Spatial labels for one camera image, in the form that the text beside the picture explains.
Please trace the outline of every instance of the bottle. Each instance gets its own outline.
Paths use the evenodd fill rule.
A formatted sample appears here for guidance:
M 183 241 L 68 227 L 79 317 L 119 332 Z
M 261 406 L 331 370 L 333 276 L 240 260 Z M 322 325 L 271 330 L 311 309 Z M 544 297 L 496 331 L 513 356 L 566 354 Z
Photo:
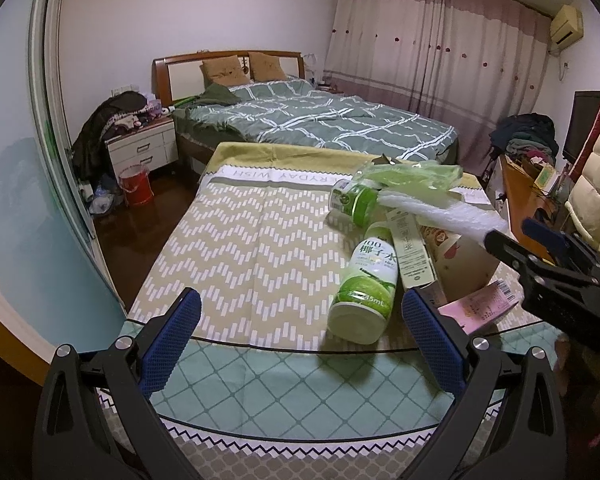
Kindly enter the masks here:
M 378 341 L 394 307 L 398 258 L 386 222 L 369 226 L 353 251 L 343 282 L 329 309 L 334 335 L 361 345 Z
M 378 191 L 382 184 L 373 180 L 347 180 L 336 182 L 329 195 L 329 206 L 349 216 L 355 225 L 366 228 L 376 207 Z

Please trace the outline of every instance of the black jacket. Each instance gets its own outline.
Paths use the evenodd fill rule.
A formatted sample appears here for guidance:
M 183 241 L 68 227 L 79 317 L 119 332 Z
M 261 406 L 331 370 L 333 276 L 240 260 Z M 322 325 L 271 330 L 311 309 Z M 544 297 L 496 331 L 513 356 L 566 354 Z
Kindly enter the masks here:
M 115 114 L 132 114 L 146 106 L 146 98 L 138 92 L 123 92 L 104 101 L 84 123 L 75 139 L 72 163 L 79 180 L 98 178 L 106 171 L 107 153 L 101 139 L 102 129 Z
M 502 119 L 496 129 L 490 133 L 491 145 L 504 152 L 507 144 L 516 134 L 527 134 L 521 138 L 544 144 L 551 149 L 554 158 L 558 154 L 554 122 L 546 115 L 522 114 Z

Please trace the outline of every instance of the pile of clothes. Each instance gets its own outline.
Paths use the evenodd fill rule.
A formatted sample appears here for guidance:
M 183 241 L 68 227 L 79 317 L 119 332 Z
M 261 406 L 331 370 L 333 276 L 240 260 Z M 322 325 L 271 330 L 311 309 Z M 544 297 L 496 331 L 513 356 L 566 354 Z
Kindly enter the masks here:
M 528 158 L 538 156 L 555 165 L 558 143 L 555 142 L 554 122 L 546 115 L 507 117 L 498 123 L 490 137 L 495 151 L 506 153 L 512 160 L 519 160 L 523 155 Z
M 95 187 L 100 177 L 110 171 L 104 141 L 144 126 L 161 114 L 160 100 L 154 96 L 148 101 L 138 92 L 123 92 L 104 101 L 84 123 L 72 146 L 72 163 L 78 179 Z

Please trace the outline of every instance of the white nightstand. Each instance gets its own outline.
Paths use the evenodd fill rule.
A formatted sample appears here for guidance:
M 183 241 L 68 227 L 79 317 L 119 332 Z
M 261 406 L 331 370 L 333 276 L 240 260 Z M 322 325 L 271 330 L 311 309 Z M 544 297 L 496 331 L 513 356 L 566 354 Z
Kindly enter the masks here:
M 128 134 L 106 141 L 116 176 L 134 164 L 144 164 L 149 171 L 178 160 L 176 130 L 173 119 L 163 117 Z

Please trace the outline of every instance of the headboard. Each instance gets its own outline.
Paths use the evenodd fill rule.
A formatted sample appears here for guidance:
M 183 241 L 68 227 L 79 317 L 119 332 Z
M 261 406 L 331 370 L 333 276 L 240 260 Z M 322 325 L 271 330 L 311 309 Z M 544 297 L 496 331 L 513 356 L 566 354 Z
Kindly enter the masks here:
M 205 91 L 202 61 L 216 57 L 238 56 L 245 74 L 251 73 L 249 53 L 262 52 L 280 58 L 280 66 L 287 75 L 304 78 L 304 60 L 299 52 L 277 50 L 221 50 L 201 51 L 195 54 L 161 57 L 154 59 L 154 75 L 157 97 L 162 106 L 169 106 L 178 99 L 201 94 Z

